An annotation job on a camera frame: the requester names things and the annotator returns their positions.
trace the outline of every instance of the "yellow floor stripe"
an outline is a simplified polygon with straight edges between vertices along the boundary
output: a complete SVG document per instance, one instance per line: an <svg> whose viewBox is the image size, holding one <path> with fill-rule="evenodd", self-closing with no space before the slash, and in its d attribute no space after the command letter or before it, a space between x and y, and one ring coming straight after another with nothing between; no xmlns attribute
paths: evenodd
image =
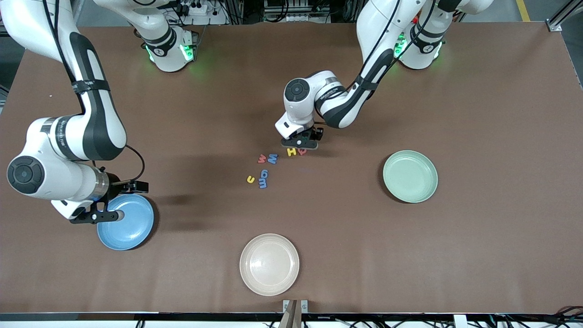
<svg viewBox="0 0 583 328"><path fill-rule="evenodd" d="M518 11L520 11L520 17L523 22L530 22L531 18L528 16L528 11L526 11L526 5L524 0L516 0L516 5L518 6Z"/></svg>

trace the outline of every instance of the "brown table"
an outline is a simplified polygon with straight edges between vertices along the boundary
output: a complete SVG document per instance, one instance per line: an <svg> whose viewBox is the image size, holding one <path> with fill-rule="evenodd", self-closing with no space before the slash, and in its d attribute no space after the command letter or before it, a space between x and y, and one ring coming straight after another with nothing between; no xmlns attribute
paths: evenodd
<svg viewBox="0 0 583 328"><path fill-rule="evenodd" d="M388 73L356 122L288 158L273 127L292 78L361 66L354 25L209 27L198 61L167 74L130 28L83 31L99 52L128 143L146 159L156 232L103 246L0 179L3 312L555 312L583 303L583 93L560 34L543 23L454 24L423 71ZM27 52L0 117L0 167L39 117L79 110L60 63ZM421 204L391 199L384 160L414 149L440 184ZM257 164L278 153L277 165ZM131 177L129 151L109 172ZM269 186L248 175L269 169ZM288 237L300 275L255 295L240 253Z"/></svg>

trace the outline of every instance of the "metal frame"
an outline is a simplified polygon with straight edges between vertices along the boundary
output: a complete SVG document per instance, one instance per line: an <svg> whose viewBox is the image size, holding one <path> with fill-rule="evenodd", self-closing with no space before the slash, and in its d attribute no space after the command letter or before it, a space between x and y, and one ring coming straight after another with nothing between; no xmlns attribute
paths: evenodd
<svg viewBox="0 0 583 328"><path fill-rule="evenodd" d="M269 20L275 20L282 14L282 5L269 4L268 0L263 1L264 6L264 18ZM322 4L320 11L312 12L313 2L308 0L286 0L283 1L286 8L286 17L290 17L294 20L295 17L305 16L306 20L313 17L326 17L330 13L330 6L328 4Z"/></svg>
<svg viewBox="0 0 583 328"><path fill-rule="evenodd" d="M569 18L573 13L578 11L578 8L583 5L583 0L569 0L562 6L556 13L554 13L551 18L546 20L547 28L549 32L559 32L563 29L561 28L561 23L565 19Z"/></svg>

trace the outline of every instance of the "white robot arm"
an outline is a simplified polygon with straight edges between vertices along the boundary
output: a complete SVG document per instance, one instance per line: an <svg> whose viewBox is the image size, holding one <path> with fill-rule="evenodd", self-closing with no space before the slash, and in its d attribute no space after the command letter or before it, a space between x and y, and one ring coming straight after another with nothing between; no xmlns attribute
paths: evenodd
<svg viewBox="0 0 583 328"><path fill-rule="evenodd" d="M323 130L314 128L315 111L326 125L347 127L354 122L364 102L373 95L382 77L397 60L417 69L429 66L434 53L439 51L437 45L441 44L453 12L479 13L492 1L369 0L356 22L364 61L360 73L348 90L331 71L291 80L283 93L286 112L275 124L283 137L282 145L316 149ZM418 24L411 24L422 8ZM415 50L395 54L395 45L403 31L409 38L405 50L412 45Z"/></svg>
<svg viewBox="0 0 583 328"><path fill-rule="evenodd" d="M150 60L164 72L175 72L193 61L198 33L170 26L163 12L156 7L169 0L94 0L125 18L146 43Z"/></svg>
<svg viewBox="0 0 583 328"><path fill-rule="evenodd" d="M24 149L9 164L10 185L51 200L73 223L120 219L119 212L98 211L96 203L107 209L108 200L119 193L147 192L147 183L120 182L103 169L79 163L116 158L126 146L126 134L95 48L73 23L70 2L1 0L0 11L20 45L63 62L82 106L81 114L40 118L30 125Z"/></svg>

